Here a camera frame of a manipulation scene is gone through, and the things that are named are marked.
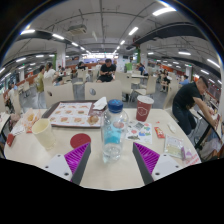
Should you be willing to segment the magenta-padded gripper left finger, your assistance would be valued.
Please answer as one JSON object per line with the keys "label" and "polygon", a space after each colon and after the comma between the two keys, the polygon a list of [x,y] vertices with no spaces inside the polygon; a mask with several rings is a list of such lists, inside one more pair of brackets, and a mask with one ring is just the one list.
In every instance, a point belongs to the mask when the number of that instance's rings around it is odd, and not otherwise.
{"label": "magenta-padded gripper left finger", "polygon": [[81,183],[88,158],[91,153],[91,145],[86,143],[73,149],[69,153],[56,154],[44,167],[56,176],[79,185]]}

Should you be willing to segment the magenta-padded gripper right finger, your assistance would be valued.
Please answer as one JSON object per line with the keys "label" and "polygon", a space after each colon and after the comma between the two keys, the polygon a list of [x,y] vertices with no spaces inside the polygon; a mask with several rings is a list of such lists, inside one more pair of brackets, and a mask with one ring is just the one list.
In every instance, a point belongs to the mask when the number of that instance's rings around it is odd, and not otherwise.
{"label": "magenta-padded gripper right finger", "polygon": [[168,154],[158,154],[136,142],[133,143],[133,154],[145,185],[182,169]]}

